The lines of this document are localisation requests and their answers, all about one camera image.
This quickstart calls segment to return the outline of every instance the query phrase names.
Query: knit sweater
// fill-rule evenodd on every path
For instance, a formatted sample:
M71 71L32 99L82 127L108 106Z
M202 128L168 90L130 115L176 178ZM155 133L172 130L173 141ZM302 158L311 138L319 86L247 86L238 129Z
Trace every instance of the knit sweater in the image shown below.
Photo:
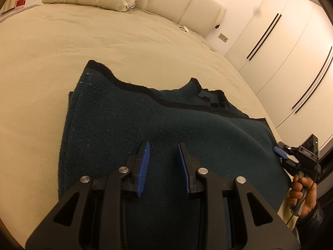
M177 143L220 176L244 176L277 211L289 190L265 119L252 119L196 79L157 91L89 61L71 94L59 159L59 196L83 175L108 175L150 142L144 192L126 204L130 249L196 249L199 200L187 200Z

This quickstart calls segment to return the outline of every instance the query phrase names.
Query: person's hand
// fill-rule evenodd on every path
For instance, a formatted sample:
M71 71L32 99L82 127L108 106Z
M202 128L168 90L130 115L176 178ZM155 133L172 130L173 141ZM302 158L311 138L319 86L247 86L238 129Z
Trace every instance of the person's hand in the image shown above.
M304 219L316 206L317 203L317 184L315 183L313 186L313 180L311 178L301 178L299 182L299 176L295 175L294 181L291 183L291 190L289 191L289 196L287 198L287 203L289 205L294 205L298 201L298 199L302 198L303 193L301 192L303 186L309 189L308 194L306 195L304 201L304 207L301 212L301 219Z

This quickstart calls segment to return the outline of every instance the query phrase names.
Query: wardrobe door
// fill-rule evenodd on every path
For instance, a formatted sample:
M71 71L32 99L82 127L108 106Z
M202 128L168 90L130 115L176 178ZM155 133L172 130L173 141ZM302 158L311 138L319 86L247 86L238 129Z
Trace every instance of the wardrobe door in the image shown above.
M333 63L312 95L293 112L277 131L289 146L301 145L311 134L318 137L322 149L333 136Z
M270 35L239 71L255 94L268 83L295 47L314 5L309 0L288 0Z
M296 46L257 97L275 127L293 113L323 74L333 50L333 27L321 6L315 5Z
M237 71L245 65L248 57L258 47L263 37L272 27L273 21L279 17L288 0L264 0L239 36L233 46L225 55L225 58L236 68Z

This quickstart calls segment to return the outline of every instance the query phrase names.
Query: sweater sleeve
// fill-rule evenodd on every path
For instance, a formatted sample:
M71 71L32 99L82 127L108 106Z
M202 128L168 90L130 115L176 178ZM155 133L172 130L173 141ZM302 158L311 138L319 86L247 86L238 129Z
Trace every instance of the sweater sleeve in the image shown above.
M324 216L324 211L317 202L314 209L304 219L299 218L297 220L296 227L302 246L304 246L313 233L318 229L324 220Z

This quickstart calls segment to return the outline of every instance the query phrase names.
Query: beige bedsheet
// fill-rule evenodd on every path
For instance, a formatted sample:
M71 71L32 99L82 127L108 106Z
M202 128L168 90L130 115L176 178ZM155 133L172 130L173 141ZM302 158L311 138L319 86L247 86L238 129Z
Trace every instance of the beige bedsheet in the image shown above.
M250 117L266 117L280 140L222 55L153 14L41 5L0 23L0 53L0 218L21 245L58 200L68 92L90 59L122 81L150 88L176 89L197 78ZM279 215L289 216L286 206Z

